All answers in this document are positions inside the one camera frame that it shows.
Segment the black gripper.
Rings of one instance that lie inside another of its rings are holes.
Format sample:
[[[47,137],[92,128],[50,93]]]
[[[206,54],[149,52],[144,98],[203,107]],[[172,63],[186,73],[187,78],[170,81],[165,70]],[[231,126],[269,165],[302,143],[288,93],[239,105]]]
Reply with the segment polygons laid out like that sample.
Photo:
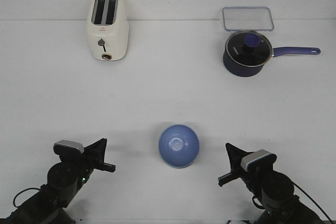
[[[218,185],[222,187],[223,185],[240,178],[248,190],[258,190],[265,174],[270,173],[273,170],[273,162],[256,161],[248,167],[248,171],[245,171],[240,166],[241,160],[243,157],[252,154],[252,152],[243,151],[230,143],[226,143],[225,147],[230,162],[230,172],[218,178]]]
[[[79,169],[81,179],[89,179],[95,169],[110,173],[115,172],[115,165],[104,162],[106,146],[107,139],[102,138],[84,147],[82,154],[70,153],[59,155],[59,157],[62,162],[74,163]]]

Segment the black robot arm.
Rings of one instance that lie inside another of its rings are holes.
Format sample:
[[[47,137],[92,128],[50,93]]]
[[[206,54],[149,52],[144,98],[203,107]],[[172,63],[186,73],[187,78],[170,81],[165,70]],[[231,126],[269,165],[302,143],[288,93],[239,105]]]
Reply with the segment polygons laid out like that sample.
[[[225,144],[230,172],[218,178],[223,186],[240,178],[253,194],[254,205],[264,212],[255,223],[323,223],[320,217],[295,195],[295,184],[273,169],[277,155],[266,150],[246,152]]]
[[[91,145],[61,140],[53,150],[60,162],[47,173],[47,183],[16,207],[3,223],[75,223],[64,211],[97,169],[113,173],[115,165],[104,162],[107,139]]]

